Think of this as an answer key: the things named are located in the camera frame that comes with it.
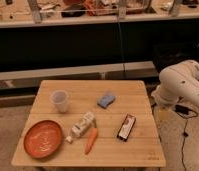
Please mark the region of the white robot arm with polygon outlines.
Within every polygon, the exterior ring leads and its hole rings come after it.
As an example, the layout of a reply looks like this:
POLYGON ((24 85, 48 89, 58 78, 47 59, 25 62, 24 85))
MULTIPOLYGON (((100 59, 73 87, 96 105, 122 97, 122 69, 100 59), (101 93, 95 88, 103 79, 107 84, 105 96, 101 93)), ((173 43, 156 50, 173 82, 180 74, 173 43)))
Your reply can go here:
POLYGON ((164 68, 159 73, 160 84, 151 93, 160 107, 172 107, 183 97, 199 108, 199 63, 185 60, 164 68))

